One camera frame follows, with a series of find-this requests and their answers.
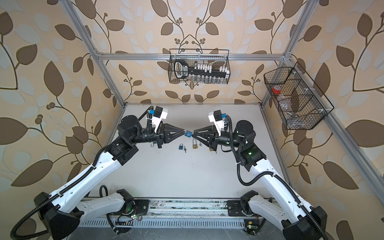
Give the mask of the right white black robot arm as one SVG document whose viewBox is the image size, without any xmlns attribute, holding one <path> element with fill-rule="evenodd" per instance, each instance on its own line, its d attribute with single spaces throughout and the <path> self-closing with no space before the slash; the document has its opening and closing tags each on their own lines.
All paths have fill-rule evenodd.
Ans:
<svg viewBox="0 0 384 240">
<path fill-rule="evenodd" d="M 243 214 L 262 216 L 281 230 L 287 240 L 328 239 L 327 213 L 322 207 L 313 207 L 279 175 L 255 144 L 252 123 L 241 120 L 234 127 L 228 115 L 210 118 L 214 125 L 195 130 L 193 138 L 212 150 L 218 146 L 230 147 L 239 182 L 246 187 L 262 183 L 278 203 L 274 205 L 256 191 L 249 191 L 241 197 Z"/>
</svg>

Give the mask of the blue padlock with keys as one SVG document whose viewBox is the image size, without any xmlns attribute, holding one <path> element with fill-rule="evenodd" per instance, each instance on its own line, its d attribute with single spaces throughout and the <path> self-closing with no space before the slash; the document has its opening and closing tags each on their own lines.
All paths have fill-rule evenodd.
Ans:
<svg viewBox="0 0 384 240">
<path fill-rule="evenodd" d="M 184 134 L 186 137 L 188 137 L 188 138 L 191 138 L 192 137 L 192 135 L 193 135 L 193 133 L 192 132 L 190 132 L 190 131 L 185 131 L 185 134 Z"/>
</svg>

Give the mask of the large brass padlock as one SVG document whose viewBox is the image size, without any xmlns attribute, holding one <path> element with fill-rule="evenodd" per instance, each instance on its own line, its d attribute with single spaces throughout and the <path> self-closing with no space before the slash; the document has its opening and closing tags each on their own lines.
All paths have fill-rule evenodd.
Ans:
<svg viewBox="0 0 384 240">
<path fill-rule="evenodd" d="M 197 148 L 198 148 L 197 140 L 193 139 L 193 149 L 197 149 Z"/>
</svg>

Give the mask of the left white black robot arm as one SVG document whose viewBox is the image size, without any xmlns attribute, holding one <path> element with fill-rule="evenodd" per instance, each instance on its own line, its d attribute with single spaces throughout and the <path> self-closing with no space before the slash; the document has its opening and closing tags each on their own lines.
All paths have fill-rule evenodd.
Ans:
<svg viewBox="0 0 384 240">
<path fill-rule="evenodd" d="M 183 136 L 186 130 L 164 124 L 167 109 L 150 106 L 141 118 L 128 115 L 117 126 L 118 137 L 101 148 L 92 164 L 67 184 L 50 194 L 40 193 L 35 197 L 36 208 L 26 214 L 10 233 L 13 240 L 28 240 L 49 234 L 54 240 L 68 237 L 88 219 L 98 215 L 120 211 L 129 199 L 125 190 L 81 205 L 81 200 L 103 179 L 126 164 L 137 152 L 139 143 L 157 143 L 158 148 Z M 146 127 L 140 121 L 147 119 Z M 19 228 L 34 214 L 39 214 L 45 231 L 30 235 L 19 235 Z"/>
</svg>

